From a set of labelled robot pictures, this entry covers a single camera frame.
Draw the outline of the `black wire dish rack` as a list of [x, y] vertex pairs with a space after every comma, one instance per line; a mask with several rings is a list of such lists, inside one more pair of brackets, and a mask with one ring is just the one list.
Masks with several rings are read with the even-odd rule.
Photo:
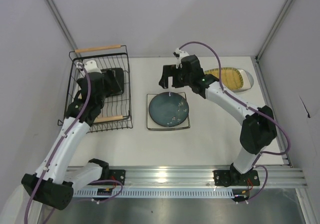
[[88, 61], [94, 59], [98, 68], [122, 68], [124, 70], [124, 93], [118, 96], [112, 96], [105, 99], [104, 107], [101, 110], [99, 118], [122, 116], [120, 120], [98, 121], [90, 128], [90, 132], [100, 132], [108, 130], [117, 130], [132, 128], [132, 102], [131, 102], [131, 84], [130, 84], [130, 62], [126, 45], [120, 46], [120, 52], [111, 53], [110, 51], [102, 51], [97, 55], [84, 55], [83, 52], [69, 52], [69, 58], [72, 60], [71, 71], [67, 88], [67, 96], [65, 102], [65, 112], [68, 105], [74, 100], [76, 93], [80, 90], [76, 80], [83, 77], [80, 71], [76, 70], [78, 61]]

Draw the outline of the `woven fan-shaped plate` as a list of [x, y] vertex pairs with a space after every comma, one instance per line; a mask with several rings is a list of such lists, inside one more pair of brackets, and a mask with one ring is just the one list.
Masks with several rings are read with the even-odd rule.
[[231, 91], [238, 91], [244, 86], [244, 80], [240, 71], [233, 67], [225, 67], [221, 69], [221, 73], [218, 68], [204, 71], [205, 74], [212, 74], [216, 78], [220, 79], [225, 87]]

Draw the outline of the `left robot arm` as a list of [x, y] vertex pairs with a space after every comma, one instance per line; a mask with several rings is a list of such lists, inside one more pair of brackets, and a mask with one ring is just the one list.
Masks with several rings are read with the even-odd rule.
[[68, 106], [54, 145], [35, 173], [24, 174], [21, 180], [33, 200], [63, 210], [74, 192], [91, 182], [108, 179], [109, 164], [99, 159], [91, 159], [82, 168], [66, 174], [75, 150], [103, 108], [108, 94], [104, 82], [105, 75], [99, 69], [77, 80], [80, 90]]

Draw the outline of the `dark blue round plate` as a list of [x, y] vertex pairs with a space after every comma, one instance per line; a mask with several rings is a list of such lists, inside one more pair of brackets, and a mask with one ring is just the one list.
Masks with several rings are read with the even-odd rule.
[[148, 113], [156, 124], [174, 128], [188, 119], [189, 104], [182, 93], [163, 92], [151, 98]]

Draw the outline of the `black square dish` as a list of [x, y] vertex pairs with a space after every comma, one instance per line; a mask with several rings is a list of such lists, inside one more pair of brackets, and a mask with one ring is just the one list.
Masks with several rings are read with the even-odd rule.
[[102, 69], [105, 97], [122, 95], [125, 90], [125, 74], [122, 68]]

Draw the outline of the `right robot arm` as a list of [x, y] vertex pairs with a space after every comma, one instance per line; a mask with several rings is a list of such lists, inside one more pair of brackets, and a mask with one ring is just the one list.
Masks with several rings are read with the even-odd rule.
[[268, 106], [259, 108], [244, 101], [222, 82], [221, 73], [205, 73], [196, 55], [180, 57], [175, 65], [164, 65], [159, 85], [188, 86], [202, 98], [211, 101], [234, 117], [241, 125], [241, 150], [229, 168], [229, 182], [238, 184], [252, 172], [262, 151], [277, 137], [274, 115]]

